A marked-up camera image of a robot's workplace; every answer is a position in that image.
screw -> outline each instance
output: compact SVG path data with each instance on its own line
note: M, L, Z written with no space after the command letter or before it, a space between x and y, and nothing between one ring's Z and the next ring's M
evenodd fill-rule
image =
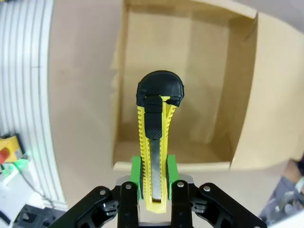
M204 186L204 191L211 191L211 188L209 186Z
M184 187L184 183L180 181L180 182L177 183L177 186L182 188L182 187Z

